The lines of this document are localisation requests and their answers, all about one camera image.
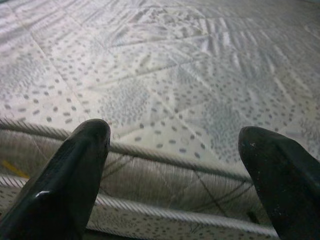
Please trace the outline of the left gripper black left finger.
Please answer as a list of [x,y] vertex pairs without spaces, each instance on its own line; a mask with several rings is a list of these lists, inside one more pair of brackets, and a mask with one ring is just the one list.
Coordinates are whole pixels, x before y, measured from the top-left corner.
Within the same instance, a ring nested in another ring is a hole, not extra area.
[[81,123],[0,217],[0,240],[83,240],[110,138],[105,120]]

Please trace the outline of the quilted grey white mattress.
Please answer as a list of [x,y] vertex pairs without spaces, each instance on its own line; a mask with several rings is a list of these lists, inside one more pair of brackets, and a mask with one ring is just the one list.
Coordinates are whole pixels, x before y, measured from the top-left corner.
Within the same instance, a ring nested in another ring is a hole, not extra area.
[[0,216],[90,119],[99,239],[280,240],[238,136],[320,160],[320,0],[0,0]]

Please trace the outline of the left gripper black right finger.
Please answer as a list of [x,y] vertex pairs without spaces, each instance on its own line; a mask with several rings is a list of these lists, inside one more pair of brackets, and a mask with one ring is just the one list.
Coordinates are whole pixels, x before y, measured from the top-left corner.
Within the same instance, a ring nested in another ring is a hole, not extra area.
[[238,151],[280,240],[320,240],[320,161],[258,126],[240,130]]

